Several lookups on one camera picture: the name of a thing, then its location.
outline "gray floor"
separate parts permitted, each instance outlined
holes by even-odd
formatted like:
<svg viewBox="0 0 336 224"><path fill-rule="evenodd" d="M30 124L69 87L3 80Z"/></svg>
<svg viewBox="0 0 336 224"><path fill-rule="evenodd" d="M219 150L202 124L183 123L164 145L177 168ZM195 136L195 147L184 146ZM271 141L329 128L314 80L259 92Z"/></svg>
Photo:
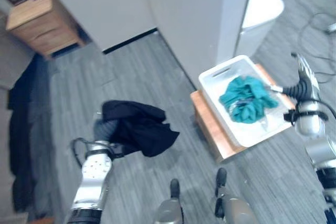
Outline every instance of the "gray floor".
<svg viewBox="0 0 336 224"><path fill-rule="evenodd" d="M335 0L299 0L315 12L335 14ZM294 84L297 64L290 57L297 46L300 27L309 19L306 8L284 0L286 9L260 47L253 61L260 62L279 84ZM325 25L330 17L318 17ZM328 54L328 40L308 28L304 46L312 54ZM314 70L331 71L321 60L308 58ZM49 81L50 107L47 104ZM220 223L214 218L214 176L227 168L228 186L244 197L260 223L324 223L325 203L314 171L303 148L303 140L288 129L257 146L215 164L207 143L195 124L190 93L194 91L160 35L151 34L102 55L94 44L73 50L49 63L41 75L40 91L32 104L43 113L32 114L36 172L47 177L36 194L37 209L52 207L57 223L64 219L80 182L80 170L69 143L75 137L92 139L92 117L103 101L133 100L166 111L173 130L180 131L176 143L163 154L146 158L131 154L114 162L110 192L102 223L151 223L153 213L169 196L169 182L180 180L186 223ZM335 106L333 80L322 84L322 97ZM334 121L329 133L335 136ZM42 149L50 155L41 154Z"/></svg>

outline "teal cloth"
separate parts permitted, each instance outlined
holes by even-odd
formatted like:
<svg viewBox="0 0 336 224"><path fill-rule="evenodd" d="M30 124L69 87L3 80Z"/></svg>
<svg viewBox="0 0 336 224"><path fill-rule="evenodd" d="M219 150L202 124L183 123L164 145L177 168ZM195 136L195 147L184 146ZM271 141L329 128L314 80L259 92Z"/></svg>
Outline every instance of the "teal cloth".
<svg viewBox="0 0 336 224"><path fill-rule="evenodd" d="M237 77L219 97L234 122L254 123L265 116L264 108L275 108L278 102L272 99L263 83L251 76Z"/></svg>

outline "black baseboard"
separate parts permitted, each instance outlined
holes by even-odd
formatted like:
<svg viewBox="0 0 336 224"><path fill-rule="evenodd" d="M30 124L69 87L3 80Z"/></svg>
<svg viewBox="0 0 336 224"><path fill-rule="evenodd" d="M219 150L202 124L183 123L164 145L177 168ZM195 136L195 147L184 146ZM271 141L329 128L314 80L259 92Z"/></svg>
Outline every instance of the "black baseboard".
<svg viewBox="0 0 336 224"><path fill-rule="evenodd" d="M110 52L112 52L112 51L114 51L114 50L116 50L116 49L118 49L118 48L120 48L120 47L126 46L127 44L129 44L129 43L131 43L131 42L133 42L133 41L136 41L137 39L141 39L142 37L145 37L145 36L148 35L148 34L152 34L153 32L155 32L155 31L157 31L157 30L158 30L157 28L153 28L153 29L151 29L151 30L149 30L149 31L145 31L144 33L139 34L139 35L136 35L135 37L130 38L130 39L128 39L128 40L126 40L126 41L124 41L124 42L122 42L122 43L120 43L120 44L117 44L117 45L115 45L115 46L113 46L113 47L110 47L110 48L108 48L108 49L105 49L105 50L103 51L103 53L106 55L106 54L108 54L108 53L110 53Z"/></svg>

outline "black coat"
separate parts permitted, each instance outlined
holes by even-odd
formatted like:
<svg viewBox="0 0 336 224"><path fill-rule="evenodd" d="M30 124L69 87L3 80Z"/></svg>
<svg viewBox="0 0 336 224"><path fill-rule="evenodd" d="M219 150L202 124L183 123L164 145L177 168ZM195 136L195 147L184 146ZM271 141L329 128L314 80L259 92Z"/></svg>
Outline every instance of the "black coat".
<svg viewBox="0 0 336 224"><path fill-rule="evenodd" d="M102 119L119 121L110 137L111 143L132 146L128 153L142 151L147 157L164 152L179 135L170 130L168 123L162 123L166 119L163 110L138 102L107 101L102 105Z"/></svg>

